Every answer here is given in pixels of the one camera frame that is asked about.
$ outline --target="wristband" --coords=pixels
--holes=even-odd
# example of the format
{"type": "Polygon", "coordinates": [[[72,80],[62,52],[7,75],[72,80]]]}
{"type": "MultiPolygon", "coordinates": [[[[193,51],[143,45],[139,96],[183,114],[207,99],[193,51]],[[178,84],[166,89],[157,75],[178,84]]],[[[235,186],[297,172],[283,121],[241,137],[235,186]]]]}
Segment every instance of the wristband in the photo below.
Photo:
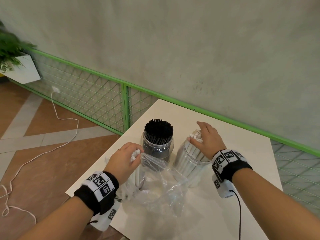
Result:
{"type": "Polygon", "coordinates": [[[242,168],[252,167],[248,164],[246,158],[236,150],[225,149],[218,151],[212,161],[212,169],[220,177],[221,181],[229,180],[232,182],[232,176],[242,168]]]}
{"type": "Polygon", "coordinates": [[[93,215],[105,214],[114,205],[118,180],[109,172],[94,172],[74,195],[80,198],[93,211],[93,215]]]}

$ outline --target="jar of black straws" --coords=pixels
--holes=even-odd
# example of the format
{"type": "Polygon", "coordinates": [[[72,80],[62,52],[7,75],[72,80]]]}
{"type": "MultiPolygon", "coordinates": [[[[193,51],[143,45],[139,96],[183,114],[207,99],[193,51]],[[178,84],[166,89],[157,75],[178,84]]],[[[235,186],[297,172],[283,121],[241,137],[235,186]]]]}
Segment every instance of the jar of black straws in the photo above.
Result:
{"type": "Polygon", "coordinates": [[[150,120],[141,136],[144,152],[168,163],[174,149],[173,134],[174,128],[169,122],[160,119],[150,120]]]}

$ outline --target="green plant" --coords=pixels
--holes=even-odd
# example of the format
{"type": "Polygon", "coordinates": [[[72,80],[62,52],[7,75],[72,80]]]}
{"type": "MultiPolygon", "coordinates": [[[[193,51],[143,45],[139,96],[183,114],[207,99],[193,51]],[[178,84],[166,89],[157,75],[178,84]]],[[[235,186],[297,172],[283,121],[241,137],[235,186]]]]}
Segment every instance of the green plant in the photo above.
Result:
{"type": "Polygon", "coordinates": [[[12,71],[14,66],[22,65],[17,57],[23,50],[33,47],[35,45],[20,41],[13,33],[7,32],[0,21],[0,71],[12,71]]]}

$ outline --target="green frame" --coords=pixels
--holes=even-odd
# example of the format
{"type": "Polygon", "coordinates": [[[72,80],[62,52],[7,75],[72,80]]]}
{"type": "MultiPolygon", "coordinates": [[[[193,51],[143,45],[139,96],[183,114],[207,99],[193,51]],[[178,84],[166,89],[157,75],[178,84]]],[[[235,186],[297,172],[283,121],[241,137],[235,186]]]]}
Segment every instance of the green frame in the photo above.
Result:
{"type": "MultiPolygon", "coordinates": [[[[89,73],[91,73],[91,74],[94,74],[94,75],[100,76],[100,77],[102,77],[102,78],[106,78],[106,79],[108,79],[108,80],[111,80],[111,81],[114,81],[114,82],[117,82],[117,83],[121,84],[121,87],[122,87],[122,100],[123,100],[123,108],[124,108],[123,111],[124,111],[125,131],[127,131],[127,130],[129,129],[129,127],[130,127],[130,124],[129,124],[129,103],[128,103],[128,87],[130,87],[130,88],[134,88],[134,89],[136,89],[136,90],[139,90],[139,91],[141,91],[141,92],[146,92],[147,94],[150,94],[150,95],[152,95],[152,96],[155,96],[155,97],[157,97],[157,98],[159,98],[159,99],[168,101],[168,102],[170,102],[170,103],[173,103],[173,104],[176,104],[176,105],[179,105],[179,106],[182,106],[182,107],[185,107],[185,108],[187,108],[187,109],[194,110],[194,111],[196,111],[196,112],[198,112],[198,113],[201,113],[201,114],[204,114],[204,115],[213,117],[213,118],[215,118],[215,119],[221,120],[221,121],[226,122],[226,123],[229,123],[229,124],[231,124],[231,125],[235,125],[235,126],[238,126],[238,127],[240,127],[240,128],[246,129],[246,130],[248,130],[248,131],[252,131],[252,132],[254,132],[254,133],[257,133],[257,134],[260,134],[260,135],[269,137],[270,139],[272,139],[272,140],[274,140],[274,141],[278,141],[278,142],[283,143],[283,144],[285,144],[285,145],[288,145],[288,146],[290,146],[290,147],[293,147],[293,148],[296,148],[296,149],[298,149],[298,150],[302,150],[302,151],[304,151],[304,152],[306,152],[306,153],[310,153],[310,154],[313,154],[313,155],[315,155],[315,156],[317,156],[317,157],[320,157],[320,150],[311,148],[311,147],[309,147],[309,146],[307,146],[307,145],[303,145],[303,144],[301,144],[301,143],[298,143],[298,142],[292,141],[292,140],[290,140],[290,139],[287,139],[287,138],[284,138],[284,137],[275,135],[275,134],[273,134],[273,133],[264,131],[264,130],[262,130],[262,129],[258,129],[258,128],[254,127],[254,126],[244,124],[244,123],[242,123],[242,122],[239,122],[239,121],[230,119],[230,118],[228,118],[228,117],[225,117],[225,116],[223,116],[223,115],[220,115],[220,114],[217,114],[217,113],[208,111],[208,110],[206,110],[206,109],[202,109],[202,108],[197,107],[197,106],[194,106],[194,105],[192,105],[192,104],[188,104],[188,103],[182,102],[182,101],[177,100],[177,99],[175,99],[175,98],[171,98],[171,97],[169,97],[169,96],[160,94],[160,93],[158,93],[158,92],[155,92],[155,91],[152,91],[152,90],[149,90],[149,89],[146,89],[146,88],[143,88],[143,87],[141,87],[141,86],[132,84],[132,83],[130,83],[130,82],[127,82],[127,81],[124,81],[124,80],[120,80],[120,79],[118,79],[118,78],[115,78],[115,77],[112,77],[112,76],[103,74],[103,73],[101,73],[101,72],[94,71],[94,70],[92,70],[92,69],[89,69],[89,68],[83,67],[83,66],[81,66],[81,65],[72,63],[72,62],[70,62],[70,61],[67,61],[67,60],[58,58],[58,57],[56,57],[56,56],[47,54],[47,53],[45,53],[45,52],[42,52],[42,51],[39,51],[39,50],[36,50],[36,49],[31,49],[31,51],[32,51],[32,52],[35,52],[35,53],[38,53],[38,54],[40,54],[40,55],[42,55],[42,56],[46,56],[46,57],[48,57],[48,58],[51,58],[51,59],[53,59],[53,60],[57,60],[57,61],[59,61],[59,62],[65,63],[65,64],[70,65],[70,66],[72,66],[72,67],[81,69],[81,70],[83,70],[83,71],[89,72],[89,73]]],[[[46,99],[51,100],[51,98],[49,98],[49,97],[47,97],[47,96],[45,96],[45,95],[43,95],[43,94],[40,94],[39,92],[37,92],[37,91],[35,91],[35,90],[33,90],[33,89],[30,89],[30,88],[28,88],[28,87],[26,87],[26,86],[24,86],[24,85],[22,85],[22,84],[19,84],[19,83],[15,82],[15,81],[13,81],[13,82],[16,83],[16,84],[18,84],[18,85],[20,85],[20,86],[22,86],[22,87],[24,87],[24,88],[26,88],[26,89],[28,89],[28,90],[31,91],[31,92],[34,92],[34,93],[38,94],[39,96],[42,96],[42,97],[44,97],[44,98],[46,98],[46,99]]],[[[82,113],[80,113],[80,112],[78,112],[78,111],[75,111],[74,109],[71,109],[71,108],[69,108],[69,107],[67,107],[67,106],[65,106],[65,105],[63,105],[63,104],[61,104],[61,103],[59,103],[59,102],[57,102],[57,101],[55,101],[55,100],[54,100],[54,103],[56,103],[56,104],[58,104],[58,105],[60,105],[60,106],[62,106],[62,107],[64,107],[64,108],[66,108],[66,109],[68,109],[68,110],[70,110],[70,111],[72,111],[72,112],[74,112],[74,113],[76,113],[76,114],[78,114],[78,115],[80,115],[80,116],[82,116],[82,117],[84,117],[84,118],[86,118],[86,119],[88,119],[88,120],[90,120],[90,121],[92,121],[92,122],[94,122],[94,123],[96,123],[96,124],[98,124],[98,125],[106,128],[106,129],[109,129],[110,131],[112,131],[112,132],[114,132],[114,133],[116,133],[116,134],[118,134],[118,135],[122,135],[122,134],[123,134],[123,133],[121,133],[121,132],[119,132],[119,131],[117,131],[117,130],[115,130],[115,129],[107,126],[107,125],[104,125],[104,124],[102,124],[102,123],[100,123],[100,122],[98,122],[98,121],[95,121],[94,119],[92,119],[92,118],[90,118],[90,117],[88,117],[88,116],[86,116],[86,115],[84,115],[84,114],[82,114],[82,113]]]]}

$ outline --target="white power cord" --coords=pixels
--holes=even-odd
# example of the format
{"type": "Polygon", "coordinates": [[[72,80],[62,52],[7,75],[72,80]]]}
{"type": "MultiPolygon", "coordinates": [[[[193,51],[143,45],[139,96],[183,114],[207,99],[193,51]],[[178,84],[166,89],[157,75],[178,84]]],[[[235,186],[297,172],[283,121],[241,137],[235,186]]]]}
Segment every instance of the white power cord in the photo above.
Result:
{"type": "Polygon", "coordinates": [[[8,193],[8,191],[7,191],[7,188],[6,188],[3,184],[0,185],[0,186],[2,186],[2,188],[3,188],[4,191],[5,191],[5,195],[2,195],[2,196],[0,197],[0,199],[3,198],[3,197],[5,197],[5,196],[7,196],[7,200],[5,201],[5,209],[4,209],[3,212],[2,212],[2,216],[3,216],[3,217],[9,214],[9,208],[15,208],[15,209],[21,210],[21,211],[23,211],[23,212],[28,212],[28,213],[33,217],[34,223],[37,224],[37,219],[36,219],[35,215],[32,214],[31,212],[29,212],[29,211],[27,211],[27,210],[23,210],[23,209],[21,209],[21,208],[19,208],[19,207],[16,207],[16,206],[8,206],[9,194],[12,192],[12,181],[15,179],[15,177],[17,177],[18,173],[20,172],[21,168],[22,168],[24,165],[32,162],[33,160],[35,160],[36,158],[42,156],[43,154],[52,152],[52,151],[54,151],[55,149],[58,149],[58,148],[60,148],[60,147],[63,147],[63,146],[65,146],[65,145],[69,144],[69,143],[77,136],[78,126],[79,126],[79,120],[73,119],[73,118],[61,119],[61,118],[58,117],[58,114],[57,114],[57,111],[56,111],[56,107],[54,106],[54,100],[53,100],[53,98],[52,98],[52,94],[53,94],[53,93],[54,93],[54,92],[51,93],[51,102],[52,102],[52,104],[53,104],[54,112],[56,113],[57,118],[58,118],[59,120],[76,120],[76,121],[78,121],[78,123],[77,123],[77,129],[76,129],[76,131],[75,131],[75,135],[74,135],[74,137],[73,137],[69,142],[67,142],[67,143],[65,143],[65,144],[63,144],[63,145],[61,145],[61,146],[58,146],[58,147],[54,148],[54,149],[51,150],[51,151],[41,153],[40,155],[38,155],[38,156],[36,156],[35,158],[31,159],[30,161],[26,162],[25,164],[22,164],[22,166],[20,166],[20,168],[18,169],[17,173],[16,173],[16,174],[14,175],[14,177],[10,180],[10,192],[9,192],[9,193],[8,193]]]}

